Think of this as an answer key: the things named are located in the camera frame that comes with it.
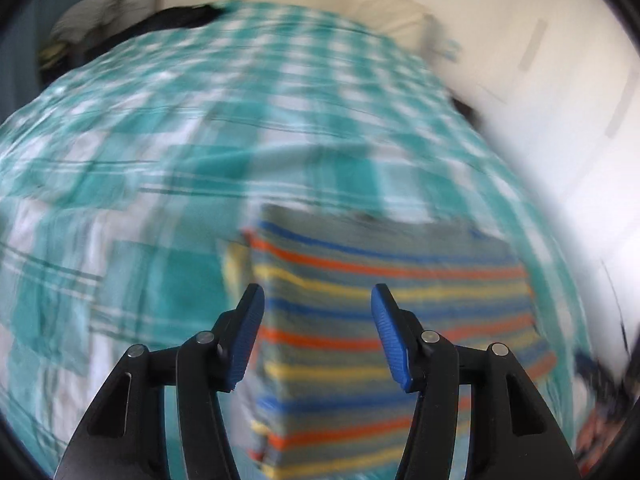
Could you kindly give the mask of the dark nightstand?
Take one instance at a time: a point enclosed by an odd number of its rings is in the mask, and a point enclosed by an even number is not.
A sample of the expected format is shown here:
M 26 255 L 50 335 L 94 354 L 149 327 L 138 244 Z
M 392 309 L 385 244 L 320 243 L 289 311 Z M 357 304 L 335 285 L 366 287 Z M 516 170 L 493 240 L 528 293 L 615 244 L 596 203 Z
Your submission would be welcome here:
M 456 109 L 456 111 L 463 116 L 463 118 L 475 129 L 480 128 L 482 124 L 482 118 L 480 118 L 480 113 L 472 107 L 472 105 L 465 102 L 464 99 L 460 98 L 457 94 L 455 94 L 452 90 L 449 91 L 450 101 L 452 106 Z

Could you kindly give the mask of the black garment on bed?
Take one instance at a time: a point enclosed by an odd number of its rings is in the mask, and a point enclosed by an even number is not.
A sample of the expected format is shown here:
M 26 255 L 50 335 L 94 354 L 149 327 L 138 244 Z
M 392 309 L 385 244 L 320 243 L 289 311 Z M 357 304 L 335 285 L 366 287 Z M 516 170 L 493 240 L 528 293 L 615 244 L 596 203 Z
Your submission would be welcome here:
M 106 44 L 116 46 L 137 36 L 149 32 L 161 32 L 168 29 L 195 28 L 207 25 L 224 14 L 221 6 L 202 4 L 201 6 L 173 6 L 153 13 L 148 18 L 137 22 L 117 34 L 107 38 Z

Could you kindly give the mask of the teal plaid bedspread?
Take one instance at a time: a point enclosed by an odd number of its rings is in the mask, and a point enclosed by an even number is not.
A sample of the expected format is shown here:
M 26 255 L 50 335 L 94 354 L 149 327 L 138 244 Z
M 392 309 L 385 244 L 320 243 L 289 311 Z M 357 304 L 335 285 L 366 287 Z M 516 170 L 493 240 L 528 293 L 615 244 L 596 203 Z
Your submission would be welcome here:
M 590 400 L 584 310 L 544 218 L 390 38 L 231 0 L 132 38 L 1 127 L 1 411 L 55 470 L 130 344 L 180 344 L 266 295 L 233 396 L 268 479 L 390 479 L 416 405 L 370 293 L 455 344 L 506 344 L 568 442 Z

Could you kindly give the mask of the wall socket panel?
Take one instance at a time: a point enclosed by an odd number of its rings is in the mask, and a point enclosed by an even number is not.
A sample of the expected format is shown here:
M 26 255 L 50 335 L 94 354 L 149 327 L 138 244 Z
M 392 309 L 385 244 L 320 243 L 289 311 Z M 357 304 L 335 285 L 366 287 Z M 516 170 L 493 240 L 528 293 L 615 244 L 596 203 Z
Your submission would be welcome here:
M 436 37 L 427 40 L 426 59 L 430 63 L 435 63 L 438 60 L 457 63 L 461 52 L 462 45 L 457 40 Z

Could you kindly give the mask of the striped knit sweater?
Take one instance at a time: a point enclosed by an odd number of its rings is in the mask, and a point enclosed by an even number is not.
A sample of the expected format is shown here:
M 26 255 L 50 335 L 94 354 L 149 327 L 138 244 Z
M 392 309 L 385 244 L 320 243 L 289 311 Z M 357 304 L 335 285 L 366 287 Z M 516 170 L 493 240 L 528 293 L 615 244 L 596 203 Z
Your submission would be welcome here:
M 236 445 L 269 479 L 390 475 L 422 347 L 394 309 L 463 347 L 502 342 L 536 380 L 555 366 L 524 266 L 468 222 L 265 206 L 224 254 L 229 295 L 252 283 L 265 312 L 232 422 Z

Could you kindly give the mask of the pile of clothes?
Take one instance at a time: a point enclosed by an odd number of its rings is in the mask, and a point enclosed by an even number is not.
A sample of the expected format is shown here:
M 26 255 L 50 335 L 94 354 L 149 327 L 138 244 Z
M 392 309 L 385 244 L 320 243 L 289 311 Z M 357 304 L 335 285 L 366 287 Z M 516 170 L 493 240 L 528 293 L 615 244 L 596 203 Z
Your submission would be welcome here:
M 107 29 L 124 13 L 126 0 L 81 0 L 56 21 L 38 52 L 42 70 L 67 60 L 72 67 L 86 62 L 88 52 L 106 38 Z

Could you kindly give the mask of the white wardrobe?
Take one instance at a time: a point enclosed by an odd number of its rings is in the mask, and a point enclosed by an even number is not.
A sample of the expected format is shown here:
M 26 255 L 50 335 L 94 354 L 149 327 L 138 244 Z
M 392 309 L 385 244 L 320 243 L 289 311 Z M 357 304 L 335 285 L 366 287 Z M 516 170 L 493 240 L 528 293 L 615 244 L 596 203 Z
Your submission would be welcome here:
M 547 215 L 598 357 L 639 336 L 639 53 L 604 0 L 471 0 L 494 21 L 475 93 Z

